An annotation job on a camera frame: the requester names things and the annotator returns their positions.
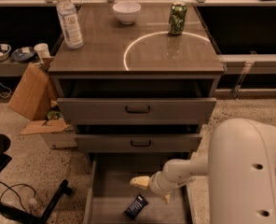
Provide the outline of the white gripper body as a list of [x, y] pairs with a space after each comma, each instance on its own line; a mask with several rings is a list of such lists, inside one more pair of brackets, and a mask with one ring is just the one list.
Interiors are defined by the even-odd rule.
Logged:
[[175, 184], [169, 181], [164, 173], [156, 172], [150, 177], [149, 188], [161, 197], [169, 195], [175, 188]]

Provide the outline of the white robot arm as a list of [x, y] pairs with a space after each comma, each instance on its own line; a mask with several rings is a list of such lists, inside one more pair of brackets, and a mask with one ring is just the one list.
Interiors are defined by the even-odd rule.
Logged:
[[227, 119], [212, 133], [206, 155], [169, 160], [130, 184], [168, 202], [174, 189], [201, 175], [208, 177], [211, 224], [276, 224], [275, 126]]

